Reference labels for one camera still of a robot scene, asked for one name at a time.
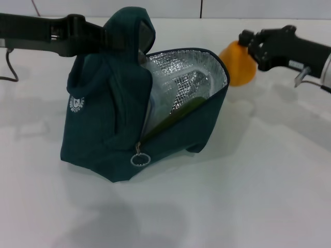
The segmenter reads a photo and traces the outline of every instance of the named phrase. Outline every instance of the metal ring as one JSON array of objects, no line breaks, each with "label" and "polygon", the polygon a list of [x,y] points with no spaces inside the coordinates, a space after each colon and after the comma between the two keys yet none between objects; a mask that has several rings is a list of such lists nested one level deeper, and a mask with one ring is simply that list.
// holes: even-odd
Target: metal ring
[{"label": "metal ring", "polygon": [[[146,156],[146,157],[147,157],[147,162],[146,162],[146,163],[143,163],[143,164],[135,164],[135,163],[133,162],[134,158],[136,158],[136,157],[140,157],[140,156]],[[145,153],[137,153],[137,154],[135,154],[135,155],[132,156],[130,162],[131,162],[131,164],[132,164],[133,166],[136,166],[136,167],[144,167],[144,166],[148,165],[148,164],[151,162],[151,157],[150,157],[149,155],[145,154]]]}]

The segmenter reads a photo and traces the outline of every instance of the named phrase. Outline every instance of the white table surface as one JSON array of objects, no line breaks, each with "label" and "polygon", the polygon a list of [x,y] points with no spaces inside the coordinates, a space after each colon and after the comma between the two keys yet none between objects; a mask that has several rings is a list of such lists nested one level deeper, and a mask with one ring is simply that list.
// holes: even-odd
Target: white table surface
[{"label": "white table surface", "polygon": [[[103,25],[106,19],[88,19]],[[163,20],[152,51],[219,53],[245,28],[297,26],[331,45],[331,21]],[[10,75],[5,49],[0,74]],[[111,183],[60,161],[73,58],[15,50],[0,82],[0,247],[331,247],[331,96],[276,68],[229,88],[208,145]]]}]

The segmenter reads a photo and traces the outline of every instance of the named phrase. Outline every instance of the zipper pull ring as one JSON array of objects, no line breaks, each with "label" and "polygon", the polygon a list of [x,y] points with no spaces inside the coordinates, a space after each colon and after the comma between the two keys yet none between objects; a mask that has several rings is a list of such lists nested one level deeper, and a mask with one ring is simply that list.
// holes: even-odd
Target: zipper pull ring
[{"label": "zipper pull ring", "polygon": [[131,157],[131,164],[136,167],[144,167],[150,164],[151,157],[140,151],[140,142],[136,144],[136,154]]}]

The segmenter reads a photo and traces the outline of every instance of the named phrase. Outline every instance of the cable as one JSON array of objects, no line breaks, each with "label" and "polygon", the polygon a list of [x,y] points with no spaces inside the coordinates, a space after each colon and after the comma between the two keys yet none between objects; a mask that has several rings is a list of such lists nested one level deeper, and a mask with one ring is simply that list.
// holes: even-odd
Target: cable
[{"label": "cable", "polygon": [[317,86],[321,87],[321,85],[319,83],[309,81],[309,80],[303,80],[301,83],[308,83],[308,84],[313,84],[313,85],[317,85]]},{"label": "cable", "polygon": [[35,1],[34,0],[31,0],[32,4],[33,4],[33,7],[35,8],[36,12],[37,12],[37,16],[40,16],[40,13],[39,13],[39,10],[35,4]]},{"label": "cable", "polygon": [[13,67],[11,66],[11,63],[9,61],[9,54],[13,51],[13,49],[7,49],[6,52],[6,61],[7,61],[7,65],[10,69],[10,71],[12,72],[12,74],[14,75],[14,79],[12,78],[8,78],[6,76],[0,76],[0,80],[7,80],[7,81],[12,81],[12,82],[18,82],[19,81],[19,77],[17,76],[16,72],[14,71]]}]

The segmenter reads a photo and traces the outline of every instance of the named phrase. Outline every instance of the white wall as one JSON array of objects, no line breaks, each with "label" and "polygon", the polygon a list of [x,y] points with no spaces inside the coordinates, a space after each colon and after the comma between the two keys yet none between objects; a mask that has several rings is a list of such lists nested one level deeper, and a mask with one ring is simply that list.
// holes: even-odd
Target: white wall
[{"label": "white wall", "polygon": [[0,0],[0,13],[37,15],[31,0]]},{"label": "white wall", "polygon": [[331,1],[203,0],[202,17],[331,19]]},{"label": "white wall", "polygon": [[42,16],[77,13],[110,17],[123,7],[139,6],[146,8],[150,17],[199,18],[201,7],[201,0],[35,0],[35,3]]}]

